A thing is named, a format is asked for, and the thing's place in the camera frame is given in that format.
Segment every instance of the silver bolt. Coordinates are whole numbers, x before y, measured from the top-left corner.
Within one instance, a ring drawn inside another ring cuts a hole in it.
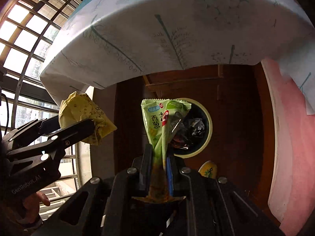
[[[100,179],[98,177],[92,177],[90,179],[91,184],[98,184],[100,182]]]
[[[183,174],[189,174],[192,170],[188,167],[183,167],[181,171]]]
[[[218,178],[218,182],[220,184],[226,184],[227,183],[227,178],[224,177],[224,176],[221,176],[221,177]]]
[[[129,175],[135,174],[135,173],[137,173],[137,169],[136,168],[129,168],[129,169],[127,169],[127,173]]]
[[[43,154],[43,155],[40,157],[40,159],[41,159],[42,161],[47,160],[48,158],[49,158],[49,154]]]

